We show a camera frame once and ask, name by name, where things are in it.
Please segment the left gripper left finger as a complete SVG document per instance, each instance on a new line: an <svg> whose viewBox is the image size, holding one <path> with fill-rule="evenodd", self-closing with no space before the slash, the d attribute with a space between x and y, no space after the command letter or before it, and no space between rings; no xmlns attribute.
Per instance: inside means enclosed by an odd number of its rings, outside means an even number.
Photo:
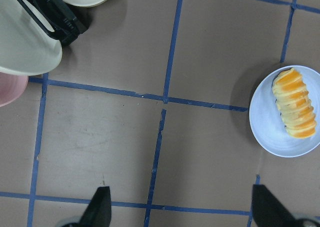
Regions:
<svg viewBox="0 0 320 227"><path fill-rule="evenodd" d="M57 227L109 227L112 220L112 202L109 186L98 187L77 222L66 222Z"/></svg>

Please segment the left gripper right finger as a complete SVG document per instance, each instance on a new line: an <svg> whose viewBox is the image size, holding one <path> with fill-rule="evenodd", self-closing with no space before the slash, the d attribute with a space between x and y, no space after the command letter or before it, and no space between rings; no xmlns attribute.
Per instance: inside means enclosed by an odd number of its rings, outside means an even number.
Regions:
<svg viewBox="0 0 320 227"><path fill-rule="evenodd" d="M314 217L291 213L263 184L252 186L252 218L258 227L318 227Z"/></svg>

